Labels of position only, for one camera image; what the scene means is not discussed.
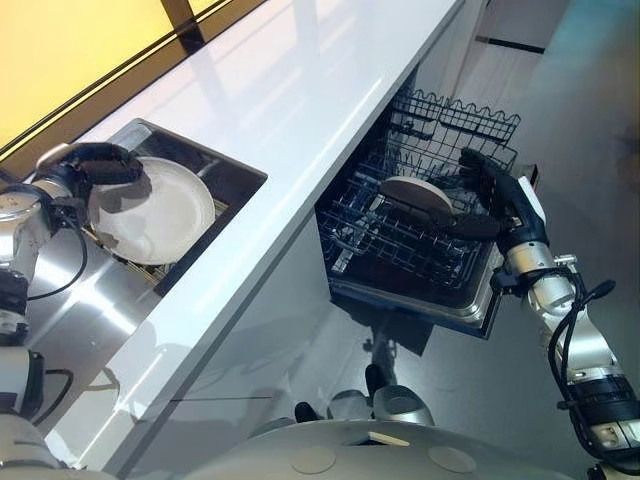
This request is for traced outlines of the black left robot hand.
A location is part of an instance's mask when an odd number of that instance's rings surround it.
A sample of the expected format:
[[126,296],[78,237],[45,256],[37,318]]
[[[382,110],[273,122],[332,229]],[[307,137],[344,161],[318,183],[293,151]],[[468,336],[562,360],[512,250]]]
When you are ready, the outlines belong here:
[[81,184],[133,183],[143,174],[136,155],[108,142],[72,143],[55,147],[37,161],[34,179],[50,179],[68,188]]

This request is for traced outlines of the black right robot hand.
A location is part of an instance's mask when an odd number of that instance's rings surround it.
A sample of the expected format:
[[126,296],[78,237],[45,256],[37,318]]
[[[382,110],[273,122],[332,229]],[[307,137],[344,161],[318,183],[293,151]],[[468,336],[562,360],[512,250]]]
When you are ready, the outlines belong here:
[[469,147],[461,150],[459,165],[465,188],[477,194],[483,208],[500,224],[496,243],[501,251],[528,242],[550,245],[544,211],[526,177],[516,179]]

